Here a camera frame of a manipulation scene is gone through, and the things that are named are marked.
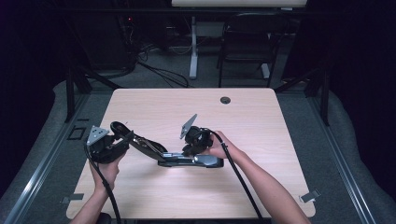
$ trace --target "table top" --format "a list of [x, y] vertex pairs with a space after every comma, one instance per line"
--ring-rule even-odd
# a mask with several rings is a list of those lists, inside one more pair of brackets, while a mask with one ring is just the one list
[[[220, 101], [226, 96], [227, 105]], [[304, 175], [290, 139], [276, 95], [271, 89], [120, 89], [113, 93], [101, 127], [124, 123], [140, 136], [181, 152], [182, 125], [194, 114], [194, 126], [220, 130], [262, 168], [273, 175], [302, 207], [315, 214], [312, 202], [299, 197], [308, 193]], [[264, 217], [268, 212], [245, 178]], [[74, 217], [93, 192], [88, 162], [67, 216]], [[222, 168], [172, 167], [157, 162], [132, 146], [120, 162], [114, 194], [122, 218], [256, 218], [257, 215], [228, 161]], [[114, 216], [107, 200], [103, 212]]]
[[307, 0], [172, 0], [173, 7], [305, 7]]

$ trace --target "black mechanical part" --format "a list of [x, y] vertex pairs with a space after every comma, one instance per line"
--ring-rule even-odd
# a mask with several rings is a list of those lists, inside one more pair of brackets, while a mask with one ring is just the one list
[[213, 140], [210, 138], [210, 131], [196, 126], [190, 128], [184, 140], [187, 144], [183, 147], [183, 156], [185, 157], [193, 157], [213, 145]]
[[224, 166], [224, 159], [210, 155], [196, 155], [184, 157], [182, 153], [164, 153], [165, 161], [158, 161], [158, 165], [164, 167], [173, 166], [200, 166], [206, 168], [220, 168]]
[[91, 145], [90, 154], [92, 161], [99, 163], [111, 163], [129, 149], [129, 142], [127, 140], [122, 140], [116, 145], [113, 145], [114, 140], [114, 136], [106, 135]]
[[[124, 135], [130, 132], [130, 130], [124, 124], [118, 121], [112, 122], [110, 128], [111, 131], [113, 131], [116, 139], [122, 138]], [[163, 158], [163, 153], [167, 152], [167, 150], [157, 142], [134, 134], [134, 137], [129, 141], [129, 144], [156, 161], [165, 161]]]

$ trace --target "table leg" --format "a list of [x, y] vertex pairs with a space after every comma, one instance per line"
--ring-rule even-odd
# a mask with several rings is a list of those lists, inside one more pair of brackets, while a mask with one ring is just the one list
[[196, 34], [196, 21], [195, 17], [191, 20], [191, 64], [190, 64], [190, 79], [197, 78], [197, 64], [198, 64], [198, 53], [197, 53], [197, 34]]
[[262, 77], [268, 78], [270, 76], [270, 69], [268, 68], [268, 63], [262, 64]]

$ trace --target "black wire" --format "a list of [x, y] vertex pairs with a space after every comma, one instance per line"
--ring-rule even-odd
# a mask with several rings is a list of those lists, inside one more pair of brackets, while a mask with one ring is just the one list
[[116, 74], [111, 74], [111, 75], [100, 75], [99, 73], [98, 74], [101, 77], [105, 77], [107, 79], [112, 79], [112, 78], [116, 78], [116, 77], [125, 77], [126, 75], [130, 74], [132, 71], [133, 71], [132, 68], [125, 68], [125, 69], [123, 69], [122, 71], [120, 71], [119, 73], [116, 73]]
[[230, 152], [228, 151], [227, 145], [225, 145], [225, 143], [222, 141], [221, 137], [217, 133], [215, 133], [215, 132], [213, 132], [211, 130], [208, 130], [208, 131], [213, 133], [219, 139], [219, 141], [221, 143], [221, 146], [222, 146], [222, 148], [223, 148], [223, 150], [225, 152], [225, 155], [227, 156], [228, 161], [230, 162], [231, 166], [233, 167], [233, 170], [235, 171], [236, 176], [238, 176], [239, 181], [241, 182], [242, 186], [244, 187], [245, 193], [247, 194], [248, 198], [250, 199], [251, 204], [253, 205], [254, 210], [257, 213], [259, 221], [263, 222], [264, 218], [262, 217], [262, 214], [260, 213], [259, 207], [254, 202], [254, 199], [251, 196], [250, 191], [248, 190], [248, 186], [245, 183], [244, 178], [242, 178], [241, 174], [239, 173], [238, 169], [236, 168], [235, 163], [233, 162], [233, 158], [231, 157]]
[[108, 198], [110, 199], [111, 204], [113, 205], [114, 213], [116, 214], [117, 223], [121, 224], [120, 211], [119, 211], [119, 208], [117, 207], [117, 202], [116, 202], [116, 198], [114, 197], [113, 190], [111, 190], [111, 187], [108, 184], [107, 180], [102, 175], [102, 172], [100, 172], [99, 167], [92, 161], [90, 153], [88, 152], [88, 148], [85, 144], [84, 144], [84, 151], [85, 151], [85, 155], [87, 156], [88, 160], [90, 161], [90, 164], [92, 165], [93, 169], [101, 177], [102, 183], [103, 183], [103, 186], [105, 186]]
[[[173, 82], [173, 83], [175, 83], [175, 84], [177, 84], [177, 85], [179, 85], [181, 87], [184, 87], [184, 88], [192, 87], [190, 85], [189, 81], [185, 77], [183, 77], [181, 74], [178, 74], [178, 73], [175, 73], [175, 72], [172, 72], [172, 71], [168, 71], [168, 70], [165, 70], [165, 69], [161, 69], [161, 68], [156, 68], [156, 67], [153, 67], [153, 66], [150, 66], [148, 64], [141, 63], [141, 62], [137, 62], [137, 64], [142, 65], [143, 67], [147, 68], [151, 72], [153, 72], [153, 73], [157, 74], [158, 76], [162, 77], [166, 82], [167, 82], [167, 80], [169, 80], [169, 81], [171, 81], [171, 82]], [[171, 75], [175, 75], [177, 77], [182, 78], [184, 80], [184, 83], [181, 82], [180, 80], [177, 80], [174, 77], [171, 77], [170, 75], [168, 75], [166, 73], [169, 73]]]

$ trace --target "forearm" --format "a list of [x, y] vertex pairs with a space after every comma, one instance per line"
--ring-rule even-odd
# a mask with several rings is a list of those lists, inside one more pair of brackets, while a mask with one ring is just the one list
[[108, 195], [104, 189], [96, 190], [71, 223], [96, 223], [107, 198]]
[[233, 155], [235, 163], [247, 176], [265, 209], [278, 223], [309, 223], [289, 192], [245, 152]]

